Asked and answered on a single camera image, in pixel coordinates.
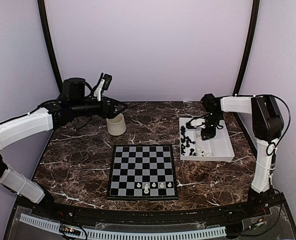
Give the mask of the white divided plastic tray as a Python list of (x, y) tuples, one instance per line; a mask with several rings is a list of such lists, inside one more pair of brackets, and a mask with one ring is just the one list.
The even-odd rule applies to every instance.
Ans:
[(185, 161), (224, 161), (231, 162), (235, 153), (230, 141), (226, 124), (219, 122), (221, 129), (216, 130), (214, 138), (203, 140), (202, 128), (188, 129), (186, 123), (190, 118), (179, 118), (180, 159)]

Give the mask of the black and grey chessboard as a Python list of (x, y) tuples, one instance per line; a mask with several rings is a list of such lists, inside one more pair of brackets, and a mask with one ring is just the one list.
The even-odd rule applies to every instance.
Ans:
[[(149, 193), (144, 186), (149, 184)], [(177, 200), (177, 181), (173, 147), (157, 145), (115, 145), (107, 190), (108, 200), (167, 201)]]

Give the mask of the white king chess piece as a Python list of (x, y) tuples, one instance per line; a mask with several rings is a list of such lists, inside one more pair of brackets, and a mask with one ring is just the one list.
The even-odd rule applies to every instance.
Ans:
[(149, 193), (149, 184), (145, 184), (144, 186), (144, 194), (148, 194)]

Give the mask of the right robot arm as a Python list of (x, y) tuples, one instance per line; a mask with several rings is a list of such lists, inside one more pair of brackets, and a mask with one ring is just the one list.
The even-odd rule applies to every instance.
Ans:
[(284, 127), (275, 97), (272, 95), (215, 97), (205, 94), (201, 103), (208, 112), (201, 138), (215, 137), (224, 113), (249, 114), (252, 117), (252, 131), (257, 142), (257, 157), (251, 189), (258, 194), (270, 189), (275, 169), (276, 150)]

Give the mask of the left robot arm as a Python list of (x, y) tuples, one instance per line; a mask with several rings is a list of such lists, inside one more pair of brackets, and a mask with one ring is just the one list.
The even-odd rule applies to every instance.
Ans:
[[(104, 97), (101, 101), (96, 99), (46, 101), (32, 112), (0, 122), (0, 152), (20, 140), (60, 128), (75, 118), (99, 116), (112, 119), (127, 107), (126, 103), (108, 97)], [(47, 218), (54, 218), (58, 214), (58, 206), (47, 199), (51, 195), (40, 185), (6, 164), (1, 153), (0, 184), (39, 204), (39, 211)]]

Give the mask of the black chess pieces pile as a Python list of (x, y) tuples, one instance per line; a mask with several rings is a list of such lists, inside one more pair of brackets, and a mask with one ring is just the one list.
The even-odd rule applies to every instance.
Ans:
[(185, 123), (180, 127), (180, 155), (197, 156), (195, 129), (188, 128)]

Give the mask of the white ribbed cup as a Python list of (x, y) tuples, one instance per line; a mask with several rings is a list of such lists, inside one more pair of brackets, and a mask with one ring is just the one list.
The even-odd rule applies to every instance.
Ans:
[(107, 131), (112, 136), (120, 136), (126, 132), (126, 123), (122, 113), (115, 118), (106, 119)]

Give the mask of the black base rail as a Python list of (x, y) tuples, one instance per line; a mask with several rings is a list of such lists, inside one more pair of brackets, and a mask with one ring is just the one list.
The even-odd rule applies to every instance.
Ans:
[(210, 224), (232, 224), (248, 218), (242, 209), (246, 202), (222, 207), (197, 208), (173, 211), (121, 211), (85, 208), (56, 203), (58, 213), (55, 220), (93, 226), (97, 223), (109, 224), (185, 224), (205, 222)]

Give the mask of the right black frame post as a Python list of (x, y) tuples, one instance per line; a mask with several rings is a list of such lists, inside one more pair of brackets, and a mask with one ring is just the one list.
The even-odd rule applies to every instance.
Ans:
[(252, 49), (252, 43), (255, 35), (255, 29), (256, 29), (257, 18), (259, 13), (259, 6), (260, 6), (260, 0), (252, 1), (251, 15), (249, 20), (249, 27), (248, 27), (245, 47), (244, 47), (238, 75), (236, 78), (235, 86), (232, 92), (233, 95), (239, 94), (242, 87), (242, 83), (243, 83), (246, 68), (248, 65), (248, 61), (249, 61), (249, 57)]

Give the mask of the black frame post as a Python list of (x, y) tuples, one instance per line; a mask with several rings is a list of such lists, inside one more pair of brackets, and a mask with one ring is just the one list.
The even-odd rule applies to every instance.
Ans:
[(55, 54), (54, 45), (52, 42), (50, 25), (49, 25), (48, 16), (47, 16), (47, 10), (46, 10), (46, 1), (45, 0), (37, 0), (37, 3), (38, 3), (39, 16), (40, 16), (40, 20), (41, 20), (41, 26), (42, 26), (44, 40), (45, 40), (45, 44), (46, 44), (46, 48), (47, 48), (48, 57), (50, 60), (50, 64), (51, 64), (51, 68), (53, 71), (53, 75), (55, 78), (57, 88), (59, 90), (59, 93), (61, 93), (63, 90), (63, 80), (61, 77), (59, 65), (57, 62), (56, 54)]
[(252, 43), (255, 35), (255, 29), (256, 29), (257, 18), (259, 13), (259, 6), (260, 6), (260, 0), (252, 1), (251, 15), (249, 20), (249, 27), (248, 27), (245, 47), (244, 47), (238, 75), (236, 78), (235, 86), (232, 92), (233, 95), (239, 94), (242, 87), (242, 83), (243, 83), (246, 68), (248, 65), (248, 61), (249, 61), (249, 57), (252, 49)]

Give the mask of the left black frame post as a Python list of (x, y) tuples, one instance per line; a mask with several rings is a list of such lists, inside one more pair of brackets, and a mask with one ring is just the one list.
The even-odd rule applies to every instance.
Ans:
[(53, 71), (53, 75), (55, 78), (57, 88), (59, 90), (59, 93), (61, 93), (63, 90), (63, 80), (61, 77), (59, 65), (57, 62), (56, 54), (55, 54), (54, 45), (52, 42), (50, 25), (49, 25), (48, 16), (47, 16), (47, 10), (46, 10), (46, 1), (45, 0), (37, 0), (37, 3), (38, 3), (39, 16), (40, 16), (40, 20), (41, 20), (41, 26), (42, 26), (44, 40), (45, 40), (45, 44), (46, 44), (46, 48), (47, 48), (48, 57), (50, 60), (50, 64), (51, 64), (51, 68)]

